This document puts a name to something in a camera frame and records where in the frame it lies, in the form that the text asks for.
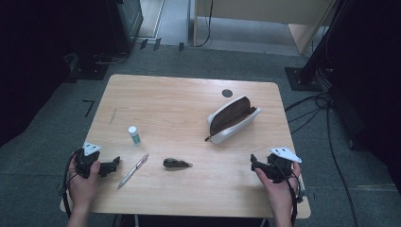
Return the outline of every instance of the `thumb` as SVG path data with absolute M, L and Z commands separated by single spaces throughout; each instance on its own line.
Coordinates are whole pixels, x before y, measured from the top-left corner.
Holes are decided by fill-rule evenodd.
M 89 175 L 89 179 L 91 181 L 95 181 L 97 179 L 97 174 L 99 173 L 99 170 L 100 170 L 100 162 L 95 161 L 94 163 L 92 163 L 91 174 Z

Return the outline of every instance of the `person's left hand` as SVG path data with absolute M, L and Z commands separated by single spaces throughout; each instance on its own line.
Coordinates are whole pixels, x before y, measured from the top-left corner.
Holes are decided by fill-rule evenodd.
M 70 178 L 74 177 L 76 167 L 74 165 L 76 157 L 70 163 Z M 100 162 L 95 161 L 91 166 L 91 171 L 88 179 L 75 176 L 71 179 L 69 184 L 69 192 L 71 200 L 73 201 L 73 212 L 89 213 L 89 209 L 97 192 L 97 174 L 100 170 Z

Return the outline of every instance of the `small dark object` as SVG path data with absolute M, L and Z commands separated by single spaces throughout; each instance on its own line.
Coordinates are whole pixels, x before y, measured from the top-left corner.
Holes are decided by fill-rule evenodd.
M 163 161 L 163 166 L 165 167 L 192 167 L 192 164 L 188 164 L 183 160 L 177 160 L 173 158 L 166 158 Z
M 251 154 L 251 162 L 252 171 L 254 171 L 255 168 L 262 169 L 266 176 L 273 180 L 274 183 L 280 183 L 285 178 L 289 178 L 292 174 L 292 162 L 275 154 L 271 154 L 268 157 L 268 162 L 266 164 L 258 162 L 256 157 Z
M 84 149 L 80 148 L 77 152 L 76 162 L 75 162 L 77 173 L 84 178 L 88 178 L 91 172 L 91 166 L 94 163 L 94 161 L 97 160 L 99 154 L 100 152 L 97 151 L 88 156 L 85 156 Z M 120 164 L 119 156 L 116 157 L 112 162 L 101 163 L 98 175 L 100 175 L 100 177 L 106 177 L 107 174 L 111 172 L 116 172 L 118 164 Z

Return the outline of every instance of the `floor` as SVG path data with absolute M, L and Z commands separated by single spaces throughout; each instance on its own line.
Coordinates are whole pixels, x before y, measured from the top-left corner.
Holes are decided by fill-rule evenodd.
M 144 23 L 138 41 L 148 39 L 161 44 L 192 46 L 194 0 L 141 0 Z M 208 18 L 199 18 L 198 44 L 208 35 Z M 309 57 L 321 40 L 326 27 L 322 27 L 304 53 Z M 213 18 L 209 41 L 202 48 L 241 52 L 300 56 L 292 40 L 288 25 Z

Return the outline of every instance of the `pencil case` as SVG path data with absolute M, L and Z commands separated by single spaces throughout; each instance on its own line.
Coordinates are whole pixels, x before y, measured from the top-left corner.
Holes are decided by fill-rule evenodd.
M 261 112 L 260 108 L 251 107 L 246 96 L 234 99 L 207 117 L 210 135 L 205 139 L 219 144 L 249 125 Z

